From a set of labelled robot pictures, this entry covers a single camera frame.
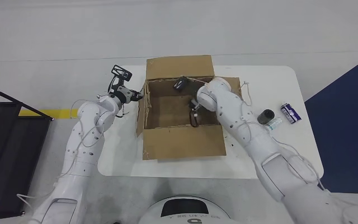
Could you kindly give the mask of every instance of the table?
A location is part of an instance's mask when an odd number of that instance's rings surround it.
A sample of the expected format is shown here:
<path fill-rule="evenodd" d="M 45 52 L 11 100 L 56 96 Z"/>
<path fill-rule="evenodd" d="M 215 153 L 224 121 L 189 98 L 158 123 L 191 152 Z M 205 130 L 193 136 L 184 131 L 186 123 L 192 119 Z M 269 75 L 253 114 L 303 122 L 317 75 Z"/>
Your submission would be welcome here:
<path fill-rule="evenodd" d="M 141 89 L 145 80 L 145 66 L 124 66 L 133 73 L 128 88 Z M 214 66 L 216 76 L 239 77 L 249 82 L 255 115 L 271 109 L 284 121 L 272 135 L 293 145 L 315 167 L 320 177 L 323 166 L 305 109 L 295 72 L 287 66 Z M 242 90 L 248 100 L 247 90 Z M 290 124 L 280 106 L 290 103 L 302 120 Z M 239 143 L 225 130 L 226 156 L 184 158 L 174 160 L 142 160 L 143 135 L 135 135 L 138 103 L 125 105 L 130 112 L 116 119 L 105 132 L 105 145 L 98 161 L 98 170 L 107 176 L 151 176 L 166 178 L 228 178 L 257 179 L 254 165 Z"/>

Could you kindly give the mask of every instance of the blue battery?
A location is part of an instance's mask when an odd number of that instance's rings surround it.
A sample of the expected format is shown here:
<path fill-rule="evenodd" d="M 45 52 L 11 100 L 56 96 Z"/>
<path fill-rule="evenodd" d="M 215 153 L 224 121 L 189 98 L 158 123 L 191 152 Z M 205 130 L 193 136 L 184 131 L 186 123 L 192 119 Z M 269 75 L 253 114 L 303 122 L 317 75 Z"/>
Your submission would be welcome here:
<path fill-rule="evenodd" d="M 291 122 L 291 124 L 294 124 L 301 120 L 300 115 L 298 115 L 298 113 L 295 111 L 295 109 L 292 108 L 290 104 L 282 105 L 281 111 L 285 114 L 285 116 Z"/>

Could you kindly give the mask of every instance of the white floor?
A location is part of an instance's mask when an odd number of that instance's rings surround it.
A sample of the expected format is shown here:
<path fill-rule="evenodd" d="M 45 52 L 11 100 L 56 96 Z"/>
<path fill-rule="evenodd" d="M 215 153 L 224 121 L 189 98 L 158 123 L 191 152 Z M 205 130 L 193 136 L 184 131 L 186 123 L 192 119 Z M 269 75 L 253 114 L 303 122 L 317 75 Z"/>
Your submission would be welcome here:
<path fill-rule="evenodd" d="M 38 109 L 69 108 L 106 92 L 114 64 L 211 54 L 216 65 L 290 66 L 307 100 L 357 65 L 357 6 L 355 0 L 4 0 L 0 90 Z M 73 124 L 51 124 L 30 193 L 51 188 Z M 149 205 L 174 194 L 213 200 L 245 223 L 291 223 L 257 180 L 97 173 L 89 188 L 86 223 L 136 223 Z"/>

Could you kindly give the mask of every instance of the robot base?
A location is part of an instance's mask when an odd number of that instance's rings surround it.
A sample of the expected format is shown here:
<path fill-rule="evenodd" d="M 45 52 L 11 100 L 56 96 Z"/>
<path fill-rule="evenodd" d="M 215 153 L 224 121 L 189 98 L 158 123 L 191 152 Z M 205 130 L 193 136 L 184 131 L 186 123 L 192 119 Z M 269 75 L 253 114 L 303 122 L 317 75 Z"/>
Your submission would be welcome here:
<path fill-rule="evenodd" d="M 237 224 L 216 204 L 190 196 L 176 196 L 155 203 L 141 217 L 139 224 L 169 222 Z"/>

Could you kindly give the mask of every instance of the cardboard box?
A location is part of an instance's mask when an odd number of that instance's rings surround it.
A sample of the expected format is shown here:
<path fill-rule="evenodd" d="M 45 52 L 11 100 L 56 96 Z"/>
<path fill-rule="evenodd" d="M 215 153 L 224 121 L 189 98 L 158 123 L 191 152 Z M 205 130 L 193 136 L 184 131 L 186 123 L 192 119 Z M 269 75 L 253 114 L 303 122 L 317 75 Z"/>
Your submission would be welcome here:
<path fill-rule="evenodd" d="M 143 132 L 143 160 L 226 156 L 223 129 L 215 112 L 199 110 L 200 126 L 189 120 L 189 101 L 203 85 L 190 82 L 173 89 L 179 77 L 209 82 L 214 77 L 210 55 L 163 57 L 147 60 L 144 98 L 139 101 L 137 134 Z M 239 78 L 225 78 L 240 94 Z"/>

